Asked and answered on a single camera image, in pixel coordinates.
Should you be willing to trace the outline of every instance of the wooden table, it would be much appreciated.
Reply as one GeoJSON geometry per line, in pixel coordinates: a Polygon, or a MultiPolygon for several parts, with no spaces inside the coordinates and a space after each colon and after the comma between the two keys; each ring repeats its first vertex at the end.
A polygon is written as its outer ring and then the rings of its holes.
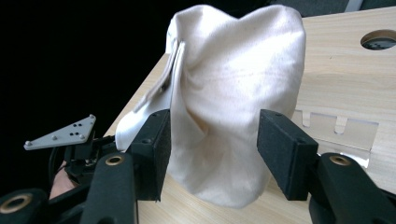
{"type": "MultiPolygon", "coordinates": [[[[306,58],[296,109],[378,124],[369,176],[396,193],[396,47],[369,50],[364,35],[396,31],[396,7],[304,18],[306,58]]],[[[162,73],[164,54],[106,135],[162,73]]],[[[264,194],[241,210],[218,207],[190,195],[169,175],[162,201],[139,202],[140,223],[312,223],[308,202],[287,201],[272,180],[264,194]]]]}

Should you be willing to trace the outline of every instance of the gray triangular metal plate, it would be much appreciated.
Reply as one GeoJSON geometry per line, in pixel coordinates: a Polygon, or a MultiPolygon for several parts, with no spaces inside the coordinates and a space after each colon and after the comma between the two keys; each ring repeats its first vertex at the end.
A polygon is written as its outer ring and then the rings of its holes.
{"type": "Polygon", "coordinates": [[[89,115],[85,119],[37,138],[34,141],[26,141],[24,148],[26,150],[34,150],[85,143],[90,136],[95,121],[96,117],[94,115],[89,115]]]}

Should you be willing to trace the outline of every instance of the black object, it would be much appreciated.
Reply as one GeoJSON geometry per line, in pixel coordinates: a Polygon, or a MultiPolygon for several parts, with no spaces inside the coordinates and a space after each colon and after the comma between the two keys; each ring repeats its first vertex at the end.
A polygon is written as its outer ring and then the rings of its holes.
{"type": "Polygon", "coordinates": [[[316,223],[396,223],[395,196],[351,158],[317,154],[318,143],[284,115],[261,110],[258,150],[285,197],[305,201],[316,223]]]}
{"type": "Polygon", "coordinates": [[[0,223],[138,223],[137,201],[160,201],[171,152],[169,109],[148,117],[125,152],[114,136],[67,146],[65,170],[79,186],[48,200],[43,189],[0,198],[0,223]]]}

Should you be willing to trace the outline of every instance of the cream fabric bag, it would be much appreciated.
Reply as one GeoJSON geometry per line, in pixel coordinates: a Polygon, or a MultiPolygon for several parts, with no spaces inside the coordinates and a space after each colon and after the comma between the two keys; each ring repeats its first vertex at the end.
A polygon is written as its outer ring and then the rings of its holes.
{"type": "MultiPolygon", "coordinates": [[[[210,203],[254,202],[271,177],[256,146],[260,110],[291,118],[296,106],[305,53],[299,12],[270,6],[236,19],[211,6],[190,7],[171,20],[166,52],[163,77],[131,113],[159,98],[168,99],[166,107],[170,99],[162,95],[171,96],[168,174],[210,203]],[[160,93],[169,77],[172,90],[160,93]]],[[[118,147],[128,147],[133,123],[126,118],[119,126],[118,147]]]]}

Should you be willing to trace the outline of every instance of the transparent plastic piece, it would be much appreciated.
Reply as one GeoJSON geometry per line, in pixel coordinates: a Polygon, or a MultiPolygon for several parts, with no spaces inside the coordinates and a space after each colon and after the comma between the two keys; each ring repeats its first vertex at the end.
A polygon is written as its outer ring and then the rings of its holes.
{"type": "Polygon", "coordinates": [[[336,152],[367,168],[377,122],[295,110],[291,120],[319,143],[318,154],[336,152]]]}

